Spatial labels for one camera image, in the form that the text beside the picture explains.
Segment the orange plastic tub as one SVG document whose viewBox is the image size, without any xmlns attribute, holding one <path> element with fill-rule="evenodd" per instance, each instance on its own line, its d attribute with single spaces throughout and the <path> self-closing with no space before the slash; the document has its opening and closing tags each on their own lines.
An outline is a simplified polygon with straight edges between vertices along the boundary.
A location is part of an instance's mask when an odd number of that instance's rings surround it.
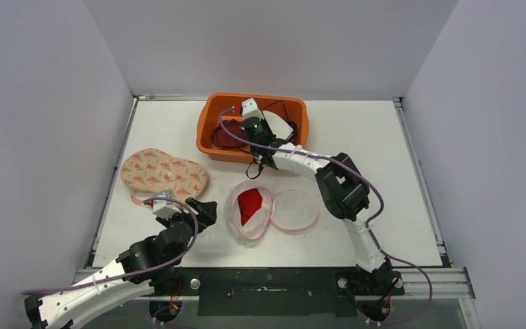
<svg viewBox="0 0 526 329">
<path fill-rule="evenodd" d="M 234 106 L 238 107 L 244 100 L 254 98 L 261 110 L 278 114 L 286 121 L 297 124 L 294 144 L 304 146 L 307 143 L 310 124 L 306 104 L 297 98 L 274 95 L 258 95 L 244 93 L 214 93 L 207 99 L 206 105 L 199 116 L 197 124 L 196 145 L 199 151 L 210 159 L 223 162 L 248 164 L 252 157 L 236 148 L 215 147 L 211 135 L 219 123 L 222 111 Z"/>
</svg>

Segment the white mesh laundry bag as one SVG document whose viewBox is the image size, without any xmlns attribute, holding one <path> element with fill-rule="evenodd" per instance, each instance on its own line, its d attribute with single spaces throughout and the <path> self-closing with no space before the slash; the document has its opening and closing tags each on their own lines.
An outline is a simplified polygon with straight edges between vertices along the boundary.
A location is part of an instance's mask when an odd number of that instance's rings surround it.
<svg viewBox="0 0 526 329">
<path fill-rule="evenodd" d="M 246 181 L 236 185 L 225 200 L 223 218 L 239 241 L 254 243 L 273 226 L 286 234 L 313 227 L 319 218 L 317 201 L 296 189 L 277 193 L 267 185 Z"/>
</svg>

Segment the white bra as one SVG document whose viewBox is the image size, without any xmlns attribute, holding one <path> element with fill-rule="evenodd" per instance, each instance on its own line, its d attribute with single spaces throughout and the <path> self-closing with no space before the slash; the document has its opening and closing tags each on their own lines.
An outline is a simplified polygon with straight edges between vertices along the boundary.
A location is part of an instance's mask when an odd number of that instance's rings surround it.
<svg viewBox="0 0 526 329">
<path fill-rule="evenodd" d="M 268 110 L 263 111 L 262 114 L 264 115 L 272 133 L 274 133 L 277 138 L 286 141 L 292 138 L 294 129 L 287 121 L 281 118 L 278 114 Z"/>
</svg>

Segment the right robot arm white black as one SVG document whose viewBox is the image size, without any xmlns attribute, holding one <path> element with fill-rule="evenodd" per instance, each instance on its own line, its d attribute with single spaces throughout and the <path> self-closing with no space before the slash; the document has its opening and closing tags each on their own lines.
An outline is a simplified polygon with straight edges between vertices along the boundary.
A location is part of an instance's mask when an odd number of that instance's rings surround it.
<svg viewBox="0 0 526 329">
<path fill-rule="evenodd" d="M 371 220 L 358 217 L 360 211 L 369 208 L 371 185 L 361 177 L 352 159 L 345 153 L 328 157 L 306 151 L 278 138 L 260 117 L 244 119 L 241 131 L 250 146 L 249 153 L 261 165 L 290 171 L 317 183 L 327 211 L 342 220 L 349 234 L 356 265 L 364 270 L 360 274 L 362 289 L 379 293 L 387 285 L 382 270 L 389 268 L 390 261 L 371 234 Z"/>
</svg>

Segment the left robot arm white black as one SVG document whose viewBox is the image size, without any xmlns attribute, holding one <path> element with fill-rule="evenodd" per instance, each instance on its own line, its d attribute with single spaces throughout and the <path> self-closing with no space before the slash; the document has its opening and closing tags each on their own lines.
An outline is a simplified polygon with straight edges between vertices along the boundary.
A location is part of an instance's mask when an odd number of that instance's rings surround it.
<svg viewBox="0 0 526 329">
<path fill-rule="evenodd" d="M 173 210 L 155 217 L 164 229 L 133 243 L 106 266 L 70 287 L 23 292 L 25 313 L 32 328 L 82 328 L 138 297 L 168 295 L 175 290 L 175 266 L 190 251 L 198 235 L 216 223 L 218 204 L 193 197 L 183 202 L 151 197 L 143 203 L 152 210 L 174 204 Z"/>
</svg>

